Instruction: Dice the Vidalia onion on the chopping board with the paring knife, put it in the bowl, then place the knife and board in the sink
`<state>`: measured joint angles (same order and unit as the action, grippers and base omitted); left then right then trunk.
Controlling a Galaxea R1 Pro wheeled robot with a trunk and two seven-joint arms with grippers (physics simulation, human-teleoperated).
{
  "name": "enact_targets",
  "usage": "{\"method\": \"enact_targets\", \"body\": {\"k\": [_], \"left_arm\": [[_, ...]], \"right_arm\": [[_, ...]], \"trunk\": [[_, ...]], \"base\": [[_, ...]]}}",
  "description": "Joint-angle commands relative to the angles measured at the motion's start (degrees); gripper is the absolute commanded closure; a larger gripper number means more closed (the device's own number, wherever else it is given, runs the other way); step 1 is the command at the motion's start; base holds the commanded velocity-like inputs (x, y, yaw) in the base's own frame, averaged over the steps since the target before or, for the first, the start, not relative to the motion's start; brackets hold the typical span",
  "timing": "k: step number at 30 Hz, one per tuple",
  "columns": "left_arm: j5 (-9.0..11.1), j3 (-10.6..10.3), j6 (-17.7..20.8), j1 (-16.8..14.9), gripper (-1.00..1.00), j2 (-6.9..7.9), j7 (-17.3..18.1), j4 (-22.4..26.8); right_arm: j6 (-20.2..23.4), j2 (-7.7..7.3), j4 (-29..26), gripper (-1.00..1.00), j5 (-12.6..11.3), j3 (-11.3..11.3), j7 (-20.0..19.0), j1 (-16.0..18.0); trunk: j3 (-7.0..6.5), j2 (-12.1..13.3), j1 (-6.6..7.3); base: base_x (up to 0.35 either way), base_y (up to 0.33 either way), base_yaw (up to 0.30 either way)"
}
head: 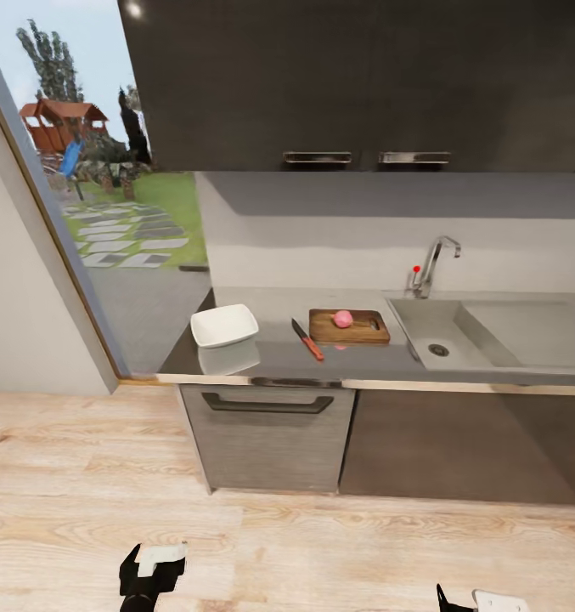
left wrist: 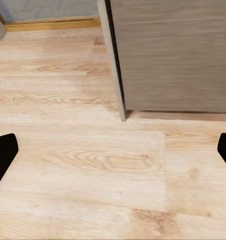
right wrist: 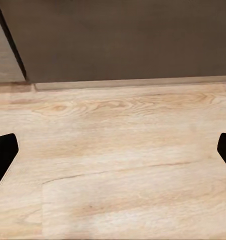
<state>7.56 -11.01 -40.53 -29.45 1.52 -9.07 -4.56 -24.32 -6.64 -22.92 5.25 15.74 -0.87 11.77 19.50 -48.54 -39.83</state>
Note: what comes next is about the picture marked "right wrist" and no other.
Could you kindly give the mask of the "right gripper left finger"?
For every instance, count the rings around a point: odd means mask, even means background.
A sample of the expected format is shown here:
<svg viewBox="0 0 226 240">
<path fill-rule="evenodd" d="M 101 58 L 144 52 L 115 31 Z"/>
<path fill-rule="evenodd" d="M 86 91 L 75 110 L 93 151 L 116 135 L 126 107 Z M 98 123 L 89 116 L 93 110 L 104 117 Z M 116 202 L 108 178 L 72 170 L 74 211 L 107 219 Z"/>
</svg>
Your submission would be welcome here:
<svg viewBox="0 0 226 240">
<path fill-rule="evenodd" d="M 0 182 L 19 152 L 14 133 L 0 136 Z"/>
</svg>

